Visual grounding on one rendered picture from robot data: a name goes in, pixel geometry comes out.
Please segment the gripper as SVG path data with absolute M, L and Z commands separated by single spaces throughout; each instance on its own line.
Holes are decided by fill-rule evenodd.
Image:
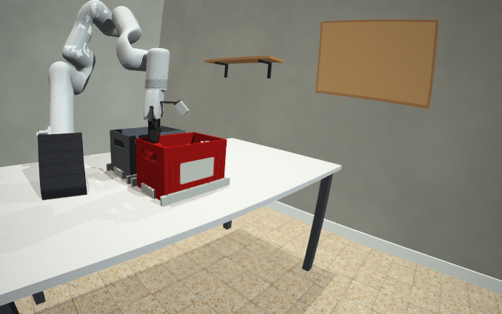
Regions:
M 164 111 L 164 103 L 160 101 L 164 100 L 164 90 L 167 88 L 145 88 L 145 90 L 144 119 L 148 119 L 148 141 L 157 141 L 158 134 L 160 138 L 160 118 Z

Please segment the red bottle crate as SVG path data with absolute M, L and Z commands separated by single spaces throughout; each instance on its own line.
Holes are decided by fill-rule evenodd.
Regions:
M 148 137 L 135 139 L 137 186 L 153 188 L 158 200 L 224 178 L 227 139 L 193 132 L 160 136 L 159 142 L 164 147 Z M 156 154 L 156 162 L 145 158 L 144 150 Z

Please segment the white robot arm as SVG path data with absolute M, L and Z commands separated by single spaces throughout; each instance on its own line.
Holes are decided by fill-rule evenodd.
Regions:
M 132 12 L 119 6 L 111 13 L 101 1 L 91 0 L 79 10 L 61 53 L 75 68 L 57 61 L 48 71 L 49 127 L 39 130 L 37 138 L 38 135 L 75 132 L 74 95 L 84 91 L 96 63 L 95 55 L 88 49 L 93 23 L 104 35 L 119 37 L 116 54 L 121 65 L 127 70 L 146 72 L 145 88 L 167 88 L 169 50 L 132 48 L 131 44 L 141 37 L 141 28 Z

